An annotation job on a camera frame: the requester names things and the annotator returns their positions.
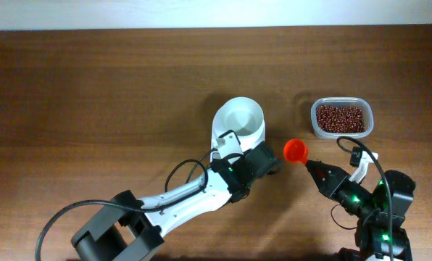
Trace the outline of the orange plastic scoop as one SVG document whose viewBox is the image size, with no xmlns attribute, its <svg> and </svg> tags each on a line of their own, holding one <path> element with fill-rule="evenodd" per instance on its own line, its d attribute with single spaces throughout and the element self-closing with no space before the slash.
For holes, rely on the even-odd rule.
<svg viewBox="0 0 432 261">
<path fill-rule="evenodd" d="M 306 164 L 309 150 L 303 140 L 291 139 L 283 148 L 283 156 L 287 162 Z"/>
</svg>

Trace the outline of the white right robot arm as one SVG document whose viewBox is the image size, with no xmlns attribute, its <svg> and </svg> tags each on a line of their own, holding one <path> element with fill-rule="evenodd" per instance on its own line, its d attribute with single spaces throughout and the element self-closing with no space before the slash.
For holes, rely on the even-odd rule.
<svg viewBox="0 0 432 261">
<path fill-rule="evenodd" d="M 342 248 L 334 260 L 411 260 L 405 214 L 414 200 L 415 182 L 404 173 L 387 170 L 370 192 L 340 167 L 309 160 L 305 164 L 319 192 L 358 217 L 354 234 L 357 250 Z"/>
</svg>

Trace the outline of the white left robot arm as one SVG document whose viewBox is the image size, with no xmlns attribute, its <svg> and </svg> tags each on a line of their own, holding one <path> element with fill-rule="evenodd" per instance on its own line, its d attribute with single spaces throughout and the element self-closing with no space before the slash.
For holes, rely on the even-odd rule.
<svg viewBox="0 0 432 261">
<path fill-rule="evenodd" d="M 247 152 L 226 152 L 200 178 L 158 196 L 131 191 L 112 198 L 71 239 L 82 260 L 150 260 L 164 237 L 192 218 L 249 195 L 253 182 L 281 167 L 264 142 Z"/>
</svg>

